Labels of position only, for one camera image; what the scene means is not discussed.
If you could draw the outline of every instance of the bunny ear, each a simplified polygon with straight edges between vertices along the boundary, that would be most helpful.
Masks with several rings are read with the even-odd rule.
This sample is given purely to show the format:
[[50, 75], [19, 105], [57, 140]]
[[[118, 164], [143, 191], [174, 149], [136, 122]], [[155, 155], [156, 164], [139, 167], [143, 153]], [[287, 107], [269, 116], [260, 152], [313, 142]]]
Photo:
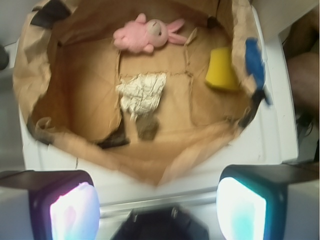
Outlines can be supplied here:
[[172, 32], [169, 32], [169, 38], [168, 42], [172, 44], [180, 44], [183, 45], [187, 41], [187, 38], [185, 36], [181, 36]]
[[135, 21], [137, 23], [145, 24], [147, 22], [147, 17], [144, 13], [140, 13]]
[[166, 27], [167, 27], [169, 33], [174, 33], [176, 31], [178, 31], [184, 24], [185, 24], [185, 20], [180, 18], [178, 20], [175, 20], [172, 23], [169, 23]]

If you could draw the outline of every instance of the person's knee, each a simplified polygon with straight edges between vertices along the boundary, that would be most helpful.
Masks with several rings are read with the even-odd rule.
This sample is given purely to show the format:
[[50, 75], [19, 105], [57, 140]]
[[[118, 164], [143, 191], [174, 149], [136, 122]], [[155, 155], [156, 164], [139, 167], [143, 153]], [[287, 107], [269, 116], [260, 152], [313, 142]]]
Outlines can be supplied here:
[[294, 104], [319, 119], [319, 54], [303, 53], [287, 61]]
[[312, 9], [307, 14], [307, 17], [309, 19], [310, 25], [316, 32], [319, 33], [319, 5]]

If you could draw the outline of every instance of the black tape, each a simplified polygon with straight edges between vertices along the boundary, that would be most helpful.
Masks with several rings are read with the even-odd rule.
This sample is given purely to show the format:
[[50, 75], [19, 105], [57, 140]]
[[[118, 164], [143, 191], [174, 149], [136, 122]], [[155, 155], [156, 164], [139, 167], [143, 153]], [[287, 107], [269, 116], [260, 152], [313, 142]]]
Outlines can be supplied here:
[[221, 27], [220, 22], [218, 21], [218, 19], [216, 19], [213, 16], [208, 17], [208, 19], [206, 20], [206, 27], [208, 29], [213, 29], [215, 27]]
[[124, 146], [130, 143], [126, 136], [126, 128], [123, 112], [121, 111], [121, 122], [117, 130], [110, 134], [110, 136], [97, 145], [102, 149], [109, 149], [114, 147]]
[[50, 0], [33, 17], [31, 24], [52, 29], [54, 23], [71, 15], [70, 10], [60, 0]]
[[239, 127], [246, 128], [252, 120], [255, 118], [259, 105], [263, 99], [266, 98], [265, 91], [262, 90], [256, 90], [255, 93], [252, 95], [252, 106], [251, 110], [248, 112], [246, 116], [244, 116], [238, 123]]

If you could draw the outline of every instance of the leg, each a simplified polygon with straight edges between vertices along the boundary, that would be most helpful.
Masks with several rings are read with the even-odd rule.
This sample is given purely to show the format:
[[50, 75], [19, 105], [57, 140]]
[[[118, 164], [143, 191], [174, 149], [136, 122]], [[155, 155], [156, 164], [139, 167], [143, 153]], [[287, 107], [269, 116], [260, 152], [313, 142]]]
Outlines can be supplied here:
[[148, 53], [148, 54], [151, 54], [154, 52], [154, 46], [151, 45], [151, 44], [148, 44], [147, 46], [144, 47], [143, 51]]
[[124, 28], [119, 28], [118, 30], [116, 30], [114, 33], [113, 33], [113, 38], [114, 39], [122, 39], [123, 37], [125, 36], [125, 31], [124, 31]]
[[125, 49], [128, 49], [128, 47], [129, 47], [129, 44], [128, 44], [126, 37], [124, 37], [122, 39], [115, 39], [114, 45], [120, 50], [125, 50]]
[[283, 46], [286, 59], [309, 52], [319, 38], [319, 6], [296, 21]]
[[294, 105], [319, 123], [319, 54], [303, 53], [287, 61]]

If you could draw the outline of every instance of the paper bag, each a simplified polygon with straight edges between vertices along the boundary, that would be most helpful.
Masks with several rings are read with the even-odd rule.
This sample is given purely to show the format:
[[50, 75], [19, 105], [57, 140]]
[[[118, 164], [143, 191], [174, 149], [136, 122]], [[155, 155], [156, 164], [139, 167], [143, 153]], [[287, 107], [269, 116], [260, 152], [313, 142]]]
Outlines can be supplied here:
[[[184, 46], [152, 55], [118, 51], [113, 32], [134, 20], [185, 19]], [[104, 168], [159, 185], [202, 163], [242, 132], [256, 85], [245, 65], [245, 41], [257, 38], [247, 0], [44, 0], [27, 16], [13, 83], [32, 136]], [[210, 89], [210, 51], [232, 47], [240, 91]], [[138, 138], [121, 112], [116, 86], [138, 74], [166, 73], [154, 112], [153, 141]]]

